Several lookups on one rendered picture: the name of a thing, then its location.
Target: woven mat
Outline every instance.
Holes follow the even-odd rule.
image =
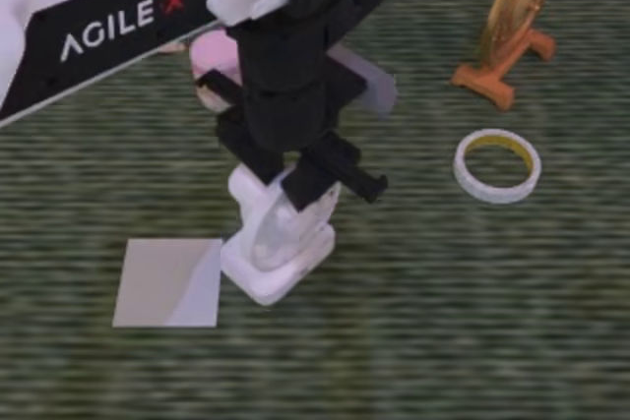
[[[514,109],[449,86],[486,0],[396,0],[349,44],[396,74],[388,121],[342,134],[391,190],[345,195],[331,259],[273,309],[222,285],[216,330],[113,330],[130,237],[237,225],[235,162],[185,55],[150,58],[0,132],[0,418],[624,419],[630,415],[630,2],[554,0]],[[523,203],[470,198],[459,140],[538,149]],[[479,153],[475,172],[519,178]]]

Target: white tape roll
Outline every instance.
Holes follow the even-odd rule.
[[[528,179],[523,184],[508,188],[488,186],[476,179],[466,167],[466,154],[485,146],[499,146],[515,152],[530,171]],[[453,169],[460,186],[476,199],[490,204],[513,204],[532,193],[540,177],[542,163],[527,140],[505,130],[485,129],[471,133],[460,142],[455,152]]]

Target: pink cup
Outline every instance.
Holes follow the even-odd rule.
[[[227,36],[224,30],[210,31],[195,39],[190,46],[190,61],[195,79],[216,69],[240,84],[236,41]],[[216,113],[229,108],[210,90],[198,89],[197,95],[206,107]]]

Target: wooden stand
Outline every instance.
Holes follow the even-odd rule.
[[[455,71],[451,84],[480,93],[492,100],[499,110],[509,110],[514,102],[514,89],[503,82],[503,77],[528,49],[549,61],[555,54],[555,40],[540,31],[529,30],[503,62],[480,69],[463,64]]]

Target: yellow inner ring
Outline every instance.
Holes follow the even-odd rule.
[[[511,138],[501,137],[497,135],[479,137],[476,140],[471,141],[471,143],[466,147],[464,154],[468,154],[470,151],[476,150],[477,148],[488,146],[501,147],[516,153],[525,162],[525,166],[528,168],[528,172],[532,174],[532,169],[534,168],[534,160],[532,159],[532,155],[523,145]]]

